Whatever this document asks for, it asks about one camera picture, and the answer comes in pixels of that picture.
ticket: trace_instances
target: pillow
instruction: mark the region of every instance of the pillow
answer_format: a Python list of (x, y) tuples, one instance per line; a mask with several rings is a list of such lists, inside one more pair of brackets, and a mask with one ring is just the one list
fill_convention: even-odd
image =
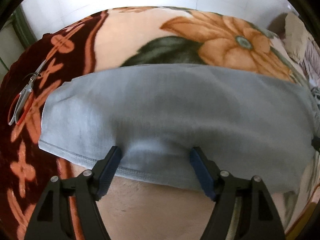
[(308, 31), (303, 22), (292, 12), (285, 18), (284, 47), (290, 58), (300, 63), (306, 52)]

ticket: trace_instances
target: gray towel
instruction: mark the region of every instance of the gray towel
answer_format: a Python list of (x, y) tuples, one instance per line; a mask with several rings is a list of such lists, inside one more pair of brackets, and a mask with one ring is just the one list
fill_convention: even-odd
[(318, 108), (310, 91), (222, 67), (123, 67), (65, 82), (47, 99), (39, 147), (92, 168), (113, 145), (116, 175), (200, 189), (189, 164), (200, 146), (220, 169), (260, 175), (273, 192), (297, 190), (315, 150)]

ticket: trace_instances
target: floral blanket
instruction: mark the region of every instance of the floral blanket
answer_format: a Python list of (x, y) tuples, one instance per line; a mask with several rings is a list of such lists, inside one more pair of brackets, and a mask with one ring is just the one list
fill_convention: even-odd
[[(20, 126), (9, 126), (10, 104), (28, 82), (24, 77), (44, 59), (47, 63), (35, 81), (31, 109)], [(175, 7), (115, 8), (45, 34), (11, 66), (0, 87), (0, 226), (11, 239), (24, 238), (50, 177), (76, 175), (72, 163), (38, 147), (48, 95), (63, 82), (94, 71), (157, 63), (215, 65), (307, 85), (301, 69), (274, 33), (211, 12)], [(303, 218), (310, 214), (312, 201), (317, 201), (318, 155), (306, 168), (299, 192), (273, 195), (288, 239), (294, 239), (303, 228)], [(74, 199), (70, 206), (76, 235), (81, 239)]]

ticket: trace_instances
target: scissors blade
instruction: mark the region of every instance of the scissors blade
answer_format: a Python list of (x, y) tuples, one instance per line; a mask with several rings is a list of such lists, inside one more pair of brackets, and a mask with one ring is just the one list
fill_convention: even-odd
[(45, 59), (41, 64), (40, 64), (40, 66), (37, 68), (37, 70), (36, 70), (36, 73), (37, 74), (39, 74), (40, 73), (40, 71), (41, 71), (41, 69), (43, 68), (43, 66), (44, 66), (44, 64), (47, 62), (47, 60)]
[(23, 88), (23, 90), (19, 93), (19, 99), (16, 102), (16, 106), (14, 108), (13, 116), (12, 116), (11, 121), (9, 122), (9, 125), (12, 125), (14, 122), (17, 123), (17, 121), (19, 120), (19, 115), (20, 115), (21, 109), (23, 108), (24, 103), (25, 103), (25, 102), (23, 102), (23, 100), (24, 100), (25, 93), (26, 93), (27, 90), (28, 90), (28, 85), (26, 85)]

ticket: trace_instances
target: black clamp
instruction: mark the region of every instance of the black clamp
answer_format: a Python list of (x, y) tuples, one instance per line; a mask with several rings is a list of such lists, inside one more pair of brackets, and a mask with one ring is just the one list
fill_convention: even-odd
[(190, 163), (205, 194), (216, 202), (201, 240), (226, 239), (238, 196), (242, 206), (234, 240), (285, 240), (277, 209), (259, 176), (235, 178), (209, 161), (199, 147), (191, 150)]
[(76, 178), (53, 176), (44, 189), (31, 216), (25, 240), (73, 240), (69, 196), (76, 196), (76, 206), (86, 240), (110, 240), (97, 208), (108, 191), (119, 166), (122, 153), (113, 146), (92, 170), (85, 170)]
[[(121, 150), (113, 146), (92, 170), (71, 179), (53, 176), (35, 207), (24, 239), (74, 240), (69, 197), (75, 195), (84, 238), (110, 240), (96, 201), (107, 193), (121, 158)], [(278, 212), (260, 177), (235, 178), (209, 161), (199, 147), (191, 150), (190, 163), (205, 194), (216, 201), (201, 240), (225, 240), (237, 196), (242, 197), (242, 207), (234, 239), (285, 240)]]

